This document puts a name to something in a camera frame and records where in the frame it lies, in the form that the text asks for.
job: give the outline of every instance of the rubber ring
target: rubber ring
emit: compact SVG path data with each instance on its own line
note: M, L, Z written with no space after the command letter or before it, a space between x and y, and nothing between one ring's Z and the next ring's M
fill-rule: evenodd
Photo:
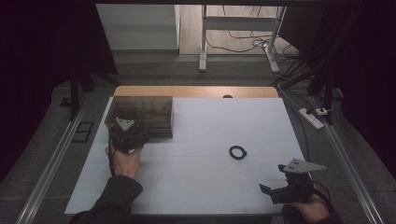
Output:
M241 151L242 151L242 156L240 156L240 157L235 156L235 155L233 154L233 150L234 150L234 149L239 149L239 150L241 150ZM234 158L235 160L240 161L240 160L244 159L244 158L246 157L247 154L248 154L248 153L247 153L242 147L240 147L240 146L233 146L233 147L230 147L230 156L231 156L232 158Z

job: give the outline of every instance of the power strip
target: power strip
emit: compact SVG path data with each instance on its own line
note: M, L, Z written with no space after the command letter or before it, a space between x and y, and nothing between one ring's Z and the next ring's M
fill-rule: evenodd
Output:
M317 130L323 128L324 125L322 122L320 122L320 120L318 120L313 114L307 114L305 108L301 108L298 112L300 112L300 114Z

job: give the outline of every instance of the hand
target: hand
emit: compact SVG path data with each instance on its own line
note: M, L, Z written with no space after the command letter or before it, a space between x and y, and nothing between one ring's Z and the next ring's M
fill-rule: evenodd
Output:
M289 203L296 208L307 223L316 223L330 215L326 203L318 195L313 194L307 203Z
M142 147L137 147L134 152L125 154L121 151L111 147L110 153L113 157L114 171L116 175L126 175L130 178L134 178L139 169L140 165L140 152L143 150Z

